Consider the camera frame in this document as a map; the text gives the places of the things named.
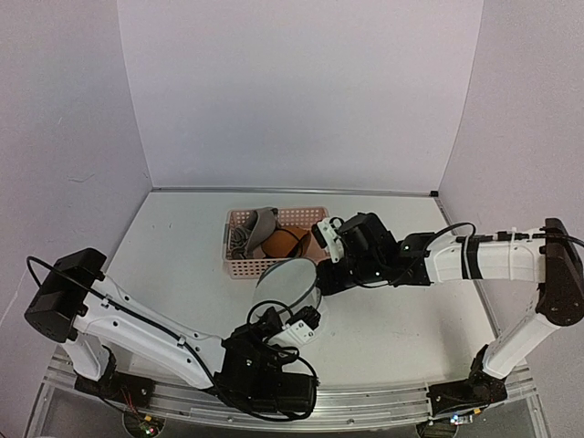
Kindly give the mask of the orange black bra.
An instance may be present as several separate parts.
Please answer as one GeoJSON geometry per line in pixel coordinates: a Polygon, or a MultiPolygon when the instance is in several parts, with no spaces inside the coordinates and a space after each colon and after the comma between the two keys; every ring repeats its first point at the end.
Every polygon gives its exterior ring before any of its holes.
{"type": "Polygon", "coordinates": [[[311,242],[308,230],[296,226],[277,228],[262,244],[268,258],[296,258],[305,256],[311,242]]]}

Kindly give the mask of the white mesh laundry bag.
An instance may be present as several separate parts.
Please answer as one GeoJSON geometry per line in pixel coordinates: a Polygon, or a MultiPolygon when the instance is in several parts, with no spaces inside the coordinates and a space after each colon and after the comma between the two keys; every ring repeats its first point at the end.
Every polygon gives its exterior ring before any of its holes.
{"type": "Polygon", "coordinates": [[[329,310],[318,286],[316,263],[295,258],[269,267],[256,282],[251,320],[258,321],[270,306],[275,308],[283,325],[304,306],[316,308],[321,313],[317,338],[323,334],[329,310]]]}

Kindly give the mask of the pink plastic basket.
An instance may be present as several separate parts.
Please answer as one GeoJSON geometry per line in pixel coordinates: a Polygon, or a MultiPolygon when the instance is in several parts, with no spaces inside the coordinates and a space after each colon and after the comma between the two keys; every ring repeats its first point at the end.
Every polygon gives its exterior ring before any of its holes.
{"type": "Polygon", "coordinates": [[[328,258],[311,232],[328,216],[323,206],[229,211],[223,238],[227,273],[232,279],[255,279],[288,259],[305,257],[318,263],[328,258]]]}

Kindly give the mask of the grey bra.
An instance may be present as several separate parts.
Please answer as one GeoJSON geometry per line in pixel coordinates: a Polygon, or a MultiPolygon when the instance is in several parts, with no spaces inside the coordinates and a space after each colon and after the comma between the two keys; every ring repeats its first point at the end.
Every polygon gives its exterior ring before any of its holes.
{"type": "Polygon", "coordinates": [[[244,222],[236,226],[230,236],[230,256],[234,260],[252,258],[254,251],[270,237],[277,228],[278,210],[263,207],[252,210],[244,222]]]}

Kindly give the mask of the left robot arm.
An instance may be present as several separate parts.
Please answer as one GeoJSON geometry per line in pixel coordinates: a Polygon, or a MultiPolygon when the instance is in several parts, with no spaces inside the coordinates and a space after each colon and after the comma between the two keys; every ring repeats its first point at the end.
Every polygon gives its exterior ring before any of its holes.
{"type": "Polygon", "coordinates": [[[318,397],[318,375],[289,372],[304,363],[300,347],[314,335],[321,315],[268,299],[250,308],[245,323],[226,339],[185,327],[136,301],[102,267],[105,255],[86,248],[49,264],[33,255],[44,279],[24,312],[25,321],[61,346],[72,361],[78,391],[107,401],[130,397],[142,379],[119,372],[117,345],[170,371],[224,405],[267,422],[307,419],[318,397]]]}

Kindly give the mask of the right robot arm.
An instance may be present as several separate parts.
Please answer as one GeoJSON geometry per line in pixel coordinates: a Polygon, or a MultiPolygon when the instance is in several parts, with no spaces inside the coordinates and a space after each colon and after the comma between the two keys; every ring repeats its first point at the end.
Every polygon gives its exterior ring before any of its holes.
{"type": "Polygon", "coordinates": [[[438,232],[394,238],[378,215],[344,221],[325,218],[311,233],[328,259],[318,264],[325,296],[354,287],[428,287],[451,281],[509,280],[537,285],[524,316],[478,354],[478,368],[464,378],[459,395],[478,404],[535,347],[560,328],[583,319],[583,245],[557,218],[541,228],[492,235],[438,232]]]}

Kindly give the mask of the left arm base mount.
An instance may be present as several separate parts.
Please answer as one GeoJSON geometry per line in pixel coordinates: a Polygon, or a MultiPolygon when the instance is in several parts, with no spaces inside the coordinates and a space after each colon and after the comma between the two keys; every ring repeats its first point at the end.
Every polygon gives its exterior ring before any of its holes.
{"type": "Polygon", "coordinates": [[[132,405],[134,408],[148,408],[154,390],[154,381],[117,370],[115,355],[108,347],[109,359],[104,375],[97,381],[82,377],[77,373],[74,389],[78,392],[104,399],[132,405]]]}

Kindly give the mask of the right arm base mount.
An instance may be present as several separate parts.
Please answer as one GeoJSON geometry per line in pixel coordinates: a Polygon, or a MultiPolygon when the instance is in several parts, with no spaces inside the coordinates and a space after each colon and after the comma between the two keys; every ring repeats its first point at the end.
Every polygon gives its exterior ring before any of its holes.
{"type": "Polygon", "coordinates": [[[466,414],[507,399],[506,378],[498,379],[484,371],[486,350],[487,345],[484,345],[478,351],[465,379],[429,386],[426,396],[430,400],[434,419],[466,414]]]}

